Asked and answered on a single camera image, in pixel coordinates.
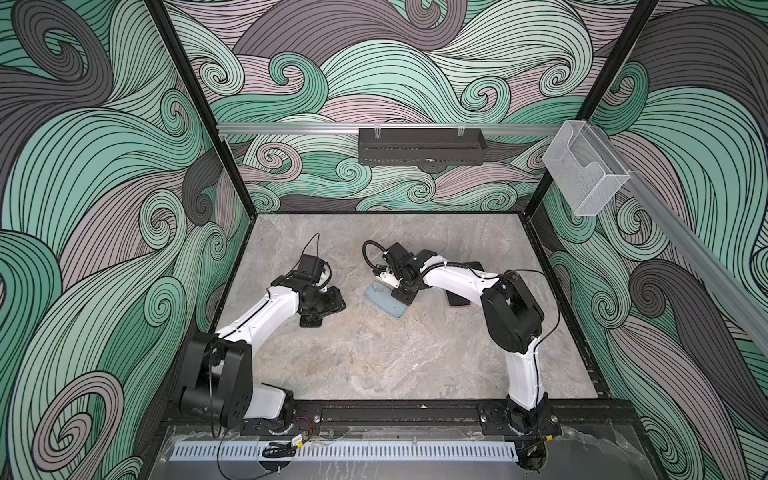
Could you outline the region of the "light blue phone case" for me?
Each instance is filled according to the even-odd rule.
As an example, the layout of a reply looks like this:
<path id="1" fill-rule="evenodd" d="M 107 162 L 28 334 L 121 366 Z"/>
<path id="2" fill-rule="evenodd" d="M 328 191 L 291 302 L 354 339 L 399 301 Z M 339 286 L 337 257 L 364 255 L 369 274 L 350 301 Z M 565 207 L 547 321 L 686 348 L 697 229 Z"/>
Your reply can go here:
<path id="1" fill-rule="evenodd" d="M 392 296 L 393 289 L 382 282 L 372 282 L 364 291 L 365 299 L 392 318 L 400 319 L 409 308 Z"/>

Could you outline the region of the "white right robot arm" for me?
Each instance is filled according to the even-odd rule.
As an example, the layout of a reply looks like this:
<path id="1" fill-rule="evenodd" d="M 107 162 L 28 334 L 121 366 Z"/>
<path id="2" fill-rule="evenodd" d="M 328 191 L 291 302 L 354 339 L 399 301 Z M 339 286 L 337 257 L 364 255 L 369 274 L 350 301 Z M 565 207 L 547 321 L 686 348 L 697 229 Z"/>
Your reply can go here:
<path id="1" fill-rule="evenodd" d="M 373 240 L 363 243 L 362 256 L 376 277 L 366 297 L 395 318 L 430 288 L 444 291 L 451 304 L 482 308 L 490 338 L 504 351 L 510 426 L 535 431 L 547 405 L 538 362 L 545 315 L 519 273 L 486 272 L 477 262 L 449 261 L 431 250 L 414 254 L 399 243 L 385 248 Z"/>

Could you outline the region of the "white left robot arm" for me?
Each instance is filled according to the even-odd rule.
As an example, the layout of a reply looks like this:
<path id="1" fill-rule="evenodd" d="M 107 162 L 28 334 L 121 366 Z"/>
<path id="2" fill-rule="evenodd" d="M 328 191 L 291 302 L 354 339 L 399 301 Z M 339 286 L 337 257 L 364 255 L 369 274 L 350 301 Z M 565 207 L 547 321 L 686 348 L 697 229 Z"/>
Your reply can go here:
<path id="1" fill-rule="evenodd" d="M 262 421 L 271 430 L 286 429 L 293 418 L 293 393 L 254 382 L 253 358 L 287 320 L 297 316 L 302 328 L 317 328 L 326 317 L 346 309 L 331 279 L 328 262 L 303 254 L 232 324 L 195 334 L 182 357 L 173 394 L 175 409 L 226 429 L 247 421 Z"/>

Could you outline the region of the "dark blue phone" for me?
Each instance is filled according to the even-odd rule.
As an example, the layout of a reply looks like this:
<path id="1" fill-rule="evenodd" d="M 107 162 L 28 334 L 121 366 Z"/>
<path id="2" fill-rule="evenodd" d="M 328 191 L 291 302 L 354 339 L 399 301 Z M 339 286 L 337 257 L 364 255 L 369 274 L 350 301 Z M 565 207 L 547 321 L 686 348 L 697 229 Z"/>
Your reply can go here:
<path id="1" fill-rule="evenodd" d="M 322 317 L 301 316 L 299 321 L 299 326 L 301 328 L 319 328 L 322 324 Z"/>

